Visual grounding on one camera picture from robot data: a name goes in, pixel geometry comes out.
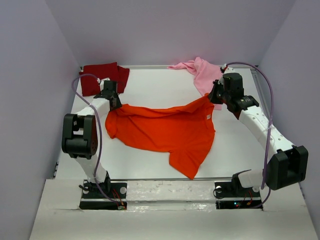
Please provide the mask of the dark red folded t-shirt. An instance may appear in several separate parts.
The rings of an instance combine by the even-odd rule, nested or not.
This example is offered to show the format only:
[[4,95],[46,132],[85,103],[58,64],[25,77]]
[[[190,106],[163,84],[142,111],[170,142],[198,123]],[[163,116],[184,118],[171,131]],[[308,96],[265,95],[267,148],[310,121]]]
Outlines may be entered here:
[[[106,64],[85,65],[83,71],[79,75],[91,74],[98,79],[103,80],[109,78],[111,81],[117,82],[117,93],[122,94],[128,82],[130,69],[119,66],[117,62]],[[100,84],[97,79],[92,76],[84,76],[80,78],[82,96],[95,96],[101,92]]]

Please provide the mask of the aluminium table edge rail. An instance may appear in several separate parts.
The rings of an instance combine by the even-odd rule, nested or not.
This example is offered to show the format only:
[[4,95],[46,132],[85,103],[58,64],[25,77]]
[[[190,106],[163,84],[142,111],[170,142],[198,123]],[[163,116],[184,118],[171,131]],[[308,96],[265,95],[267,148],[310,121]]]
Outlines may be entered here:
[[262,146],[265,149],[263,160],[263,178],[271,171],[267,169],[267,165],[271,158],[278,153],[278,150],[286,151],[292,149],[292,142],[287,140],[274,126],[274,91],[271,82],[255,65],[251,66],[251,72],[254,75],[254,80],[258,88],[259,96],[262,100],[262,109],[257,110],[256,113],[266,114],[266,116],[259,116],[258,123],[260,126],[258,139],[262,140]]

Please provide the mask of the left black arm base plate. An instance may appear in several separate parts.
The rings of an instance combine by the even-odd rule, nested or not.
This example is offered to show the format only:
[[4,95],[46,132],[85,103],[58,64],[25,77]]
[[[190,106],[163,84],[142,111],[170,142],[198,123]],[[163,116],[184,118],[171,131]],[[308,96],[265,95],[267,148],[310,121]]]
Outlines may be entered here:
[[79,208],[81,210],[108,210],[122,211],[127,209],[127,183],[111,182],[109,192],[101,185],[99,190],[95,183],[85,180],[79,185],[81,189],[81,198]]

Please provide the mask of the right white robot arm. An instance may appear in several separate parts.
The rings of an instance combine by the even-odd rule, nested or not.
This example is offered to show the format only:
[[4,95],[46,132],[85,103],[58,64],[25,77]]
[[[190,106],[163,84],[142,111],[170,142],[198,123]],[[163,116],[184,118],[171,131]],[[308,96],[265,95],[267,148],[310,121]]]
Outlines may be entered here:
[[265,150],[263,169],[244,170],[232,176],[230,190],[235,196],[242,196],[249,188],[268,187],[275,191],[305,180],[308,150],[286,139],[266,117],[258,101],[245,95],[239,73],[223,73],[221,79],[214,81],[208,98],[213,104],[225,104]]

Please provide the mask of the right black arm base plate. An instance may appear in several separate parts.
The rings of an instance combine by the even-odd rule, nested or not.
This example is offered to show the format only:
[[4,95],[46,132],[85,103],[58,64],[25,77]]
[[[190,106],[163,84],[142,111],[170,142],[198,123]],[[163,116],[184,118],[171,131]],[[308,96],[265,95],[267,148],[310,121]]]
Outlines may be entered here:
[[234,190],[230,181],[215,182],[212,194],[216,199],[217,210],[250,209],[262,203],[259,191],[252,188]]

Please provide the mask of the orange t-shirt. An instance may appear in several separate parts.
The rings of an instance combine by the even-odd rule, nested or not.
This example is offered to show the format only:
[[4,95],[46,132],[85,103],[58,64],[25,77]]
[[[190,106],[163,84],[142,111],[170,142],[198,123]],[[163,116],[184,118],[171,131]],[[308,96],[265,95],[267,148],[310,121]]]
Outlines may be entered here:
[[170,166],[192,180],[214,142],[214,109],[206,95],[164,109],[124,104],[108,113],[105,129],[129,147],[169,153]]

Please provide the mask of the pink t-shirt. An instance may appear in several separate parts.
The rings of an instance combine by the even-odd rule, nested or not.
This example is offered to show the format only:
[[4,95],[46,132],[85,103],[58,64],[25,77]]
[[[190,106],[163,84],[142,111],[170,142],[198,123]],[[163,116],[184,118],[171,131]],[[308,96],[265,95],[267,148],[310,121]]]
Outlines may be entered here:
[[222,77],[221,69],[218,65],[196,57],[194,60],[180,62],[167,67],[170,70],[187,70],[194,76],[193,85],[201,96],[209,94],[213,88],[213,82]]

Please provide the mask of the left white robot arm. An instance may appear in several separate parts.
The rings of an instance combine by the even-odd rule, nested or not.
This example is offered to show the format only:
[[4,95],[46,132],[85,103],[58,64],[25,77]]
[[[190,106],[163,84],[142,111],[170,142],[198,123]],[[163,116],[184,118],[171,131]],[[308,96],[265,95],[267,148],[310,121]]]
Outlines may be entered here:
[[104,198],[112,189],[111,179],[100,161],[102,154],[102,125],[100,115],[122,106],[118,83],[109,78],[98,79],[100,92],[91,102],[78,95],[85,108],[77,113],[68,113],[63,118],[61,148],[75,159],[86,174],[88,187],[84,190]]

